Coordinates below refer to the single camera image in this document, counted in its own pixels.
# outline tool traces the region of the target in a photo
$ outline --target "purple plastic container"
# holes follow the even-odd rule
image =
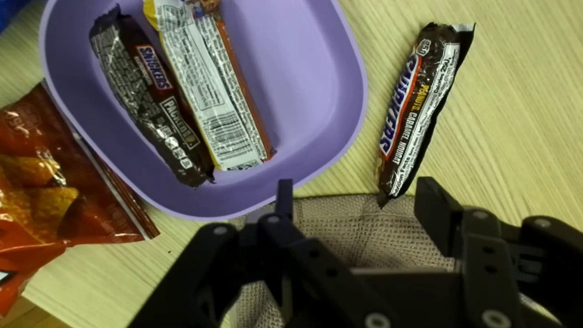
[[[274,199],[331,166],[353,142],[365,78],[334,0],[221,0],[236,58],[276,155],[252,170],[218,173],[214,184],[180,184],[116,102],[88,47],[92,20],[114,4],[145,31],[141,0],[48,0],[39,49],[56,106],[92,150],[145,201],[172,215],[223,221]]]

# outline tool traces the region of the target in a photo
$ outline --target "chip bag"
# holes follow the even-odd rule
[[[43,86],[0,109],[0,315],[74,244],[158,235],[132,191],[81,142]]]

